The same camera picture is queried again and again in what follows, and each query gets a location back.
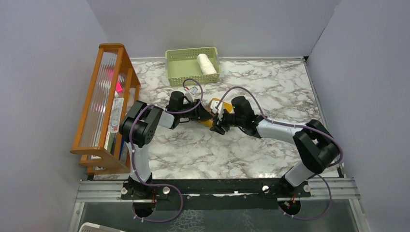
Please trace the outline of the white cream towel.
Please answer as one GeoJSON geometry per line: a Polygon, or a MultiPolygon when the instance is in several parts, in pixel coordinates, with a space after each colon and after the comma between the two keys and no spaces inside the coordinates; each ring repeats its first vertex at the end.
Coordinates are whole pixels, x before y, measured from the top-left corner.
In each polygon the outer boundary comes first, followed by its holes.
{"type": "Polygon", "coordinates": [[[204,53],[197,56],[197,62],[203,75],[216,74],[217,71],[208,56],[204,53]]]}

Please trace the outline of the yellow towel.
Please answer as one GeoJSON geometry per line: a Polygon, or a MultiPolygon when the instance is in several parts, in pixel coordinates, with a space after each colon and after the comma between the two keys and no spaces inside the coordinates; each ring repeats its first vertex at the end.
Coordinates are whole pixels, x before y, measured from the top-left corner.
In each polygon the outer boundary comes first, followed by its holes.
{"type": "Polygon", "coordinates": [[[211,114],[212,117],[211,119],[208,119],[208,120],[199,120],[200,123],[211,128],[213,125],[213,116],[215,116],[216,113],[220,113],[223,109],[226,109],[229,113],[233,112],[233,106],[231,104],[224,101],[220,104],[219,107],[217,107],[219,102],[220,102],[220,99],[212,98],[212,100],[209,102],[209,104],[205,108],[211,114]]]}

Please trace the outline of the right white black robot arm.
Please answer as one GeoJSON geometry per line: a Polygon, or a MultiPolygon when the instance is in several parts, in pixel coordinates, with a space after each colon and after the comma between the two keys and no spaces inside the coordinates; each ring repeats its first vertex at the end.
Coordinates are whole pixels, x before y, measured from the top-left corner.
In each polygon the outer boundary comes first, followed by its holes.
{"type": "Polygon", "coordinates": [[[209,109],[213,114],[211,131],[224,135],[231,127],[255,138],[269,138],[295,145],[300,161],[286,172],[279,181],[279,191],[286,197],[298,191],[298,187],[314,175],[321,174],[340,154],[340,150],[323,124],[311,120],[306,124],[290,124],[274,121],[256,114],[244,97],[235,97],[232,109],[212,100],[209,109]]]}

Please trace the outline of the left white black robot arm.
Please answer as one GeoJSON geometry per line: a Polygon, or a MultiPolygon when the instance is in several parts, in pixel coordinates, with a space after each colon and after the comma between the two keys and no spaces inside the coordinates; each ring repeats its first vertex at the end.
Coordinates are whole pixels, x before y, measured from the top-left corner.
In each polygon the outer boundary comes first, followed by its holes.
{"type": "Polygon", "coordinates": [[[136,194],[142,199],[150,196],[152,192],[152,172],[147,145],[152,141],[157,127],[173,130],[184,118],[188,121],[212,118],[199,99],[188,99],[187,92],[173,91],[167,109],[171,112],[136,101],[119,126],[119,133],[127,145],[131,162],[130,177],[124,188],[128,193],[136,194]]]}

